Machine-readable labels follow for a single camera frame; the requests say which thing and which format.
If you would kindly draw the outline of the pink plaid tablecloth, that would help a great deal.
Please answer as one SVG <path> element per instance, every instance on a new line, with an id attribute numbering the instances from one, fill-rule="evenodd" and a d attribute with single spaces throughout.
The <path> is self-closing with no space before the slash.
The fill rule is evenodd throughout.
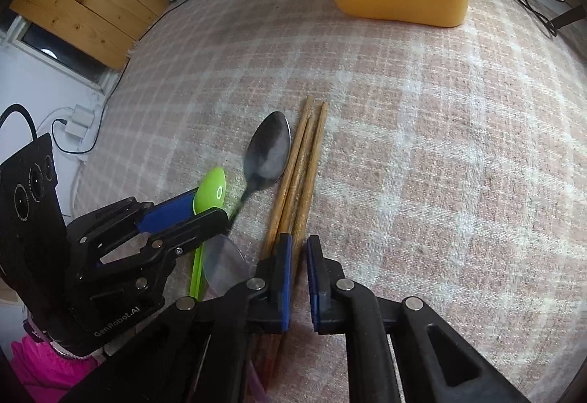
<path id="1" fill-rule="evenodd" d="M 377 295 L 422 297 L 533 402 L 586 356 L 586 27 L 515 0 L 437 29 L 333 0 L 188 0 L 134 47 L 74 211 L 159 202 L 213 166 L 226 204 L 274 110 L 328 106 L 307 230 Z"/>

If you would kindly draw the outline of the white power strip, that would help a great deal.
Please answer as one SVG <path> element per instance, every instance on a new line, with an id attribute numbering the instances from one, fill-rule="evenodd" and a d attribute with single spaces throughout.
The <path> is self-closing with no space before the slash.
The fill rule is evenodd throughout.
<path id="1" fill-rule="evenodd" d="M 65 133 L 77 139 L 84 139 L 92 123 L 95 113 L 81 105 L 74 106 L 73 113 L 66 120 Z"/>

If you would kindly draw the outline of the pink sleeve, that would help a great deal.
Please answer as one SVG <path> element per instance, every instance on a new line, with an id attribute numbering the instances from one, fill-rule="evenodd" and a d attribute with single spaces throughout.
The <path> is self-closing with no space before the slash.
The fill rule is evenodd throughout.
<path id="1" fill-rule="evenodd" d="M 59 402 L 98 367 L 93 356 L 66 358 L 50 343 L 36 342 L 30 336 L 13 341 L 10 347 L 11 367 L 35 402 Z"/>

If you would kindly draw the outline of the steel spoon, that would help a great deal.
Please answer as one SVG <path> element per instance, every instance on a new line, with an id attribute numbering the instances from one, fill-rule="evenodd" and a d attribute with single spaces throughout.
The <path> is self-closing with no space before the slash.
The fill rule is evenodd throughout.
<path id="1" fill-rule="evenodd" d="M 291 130 L 281 111 L 271 112 L 257 128 L 244 157 L 246 188 L 230 217 L 233 227 L 247 200 L 256 191 L 275 184 L 285 171 L 291 150 Z"/>

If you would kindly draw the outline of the green plastic spoon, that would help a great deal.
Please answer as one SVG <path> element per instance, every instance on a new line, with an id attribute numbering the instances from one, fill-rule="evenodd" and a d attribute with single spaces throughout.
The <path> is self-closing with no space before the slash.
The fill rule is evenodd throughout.
<path id="1" fill-rule="evenodd" d="M 209 170 L 200 183 L 192 208 L 195 214 L 200 214 L 210 208 L 221 208 L 224 205 L 226 191 L 225 171 L 220 166 Z M 198 247 L 194 252 L 192 273 L 189 287 L 189 296 L 197 301 L 202 299 L 204 292 L 203 276 L 203 247 Z"/>

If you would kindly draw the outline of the wooden chopstick red tip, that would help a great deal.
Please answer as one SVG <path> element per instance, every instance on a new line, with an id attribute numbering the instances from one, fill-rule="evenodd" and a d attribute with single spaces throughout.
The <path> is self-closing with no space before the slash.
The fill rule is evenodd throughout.
<path id="1" fill-rule="evenodd" d="M 295 136 L 293 137 L 292 148 L 289 151 L 288 163 L 285 166 L 285 171 L 281 177 L 280 187 L 276 199 L 274 200 L 274 207 L 271 211 L 271 219 L 269 228 L 266 234 L 264 244 L 261 248 L 260 258 L 265 259 L 271 255 L 271 249 L 274 246 L 274 239 L 278 233 L 278 226 L 281 222 L 281 216 L 284 212 L 285 201 L 287 200 L 288 191 L 291 187 L 292 174 L 294 173 L 295 163 L 299 156 L 299 150 L 302 146 L 303 133 L 306 129 L 306 123 L 309 119 L 310 112 L 313 110 L 313 96 L 306 97 L 305 104 L 302 107 L 302 113 L 299 116 L 299 122 L 296 126 Z"/>

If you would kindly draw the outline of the window frame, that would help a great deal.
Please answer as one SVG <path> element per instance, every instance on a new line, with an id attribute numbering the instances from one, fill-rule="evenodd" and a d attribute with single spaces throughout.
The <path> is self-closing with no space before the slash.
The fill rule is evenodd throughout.
<path id="1" fill-rule="evenodd" d="M 80 81 L 105 96 L 109 95 L 119 82 L 120 72 L 103 65 L 97 59 L 11 10 L 1 14 L 1 44 L 28 54 L 36 61 Z"/>

